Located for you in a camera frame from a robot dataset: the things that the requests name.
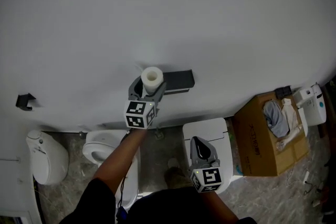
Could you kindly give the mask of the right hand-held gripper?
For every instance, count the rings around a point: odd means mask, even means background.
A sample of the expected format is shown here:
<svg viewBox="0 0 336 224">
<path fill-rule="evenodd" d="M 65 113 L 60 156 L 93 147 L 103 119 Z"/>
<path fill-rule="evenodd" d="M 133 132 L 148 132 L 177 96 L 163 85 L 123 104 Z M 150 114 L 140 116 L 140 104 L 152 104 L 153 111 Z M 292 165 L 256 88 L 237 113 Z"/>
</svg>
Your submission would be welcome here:
<svg viewBox="0 0 336 224">
<path fill-rule="evenodd" d="M 220 161 L 216 148 L 207 140 L 194 136 L 190 142 L 192 163 L 207 161 L 190 166 L 190 179 L 198 193 L 218 190 L 223 184 Z"/>
</svg>

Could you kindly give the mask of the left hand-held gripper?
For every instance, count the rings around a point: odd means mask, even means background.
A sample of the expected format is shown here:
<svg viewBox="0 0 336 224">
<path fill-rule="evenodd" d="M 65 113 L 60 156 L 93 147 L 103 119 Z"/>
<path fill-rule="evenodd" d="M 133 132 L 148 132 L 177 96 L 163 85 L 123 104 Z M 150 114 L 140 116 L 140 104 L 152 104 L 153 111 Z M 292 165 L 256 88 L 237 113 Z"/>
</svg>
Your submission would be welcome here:
<svg viewBox="0 0 336 224">
<path fill-rule="evenodd" d="M 163 81 L 153 93 L 142 98 L 143 82 L 141 76 L 138 76 L 129 86 L 129 98 L 124 107 L 124 119 L 127 127 L 148 129 L 157 116 L 158 105 L 165 90 L 166 82 Z"/>
</svg>

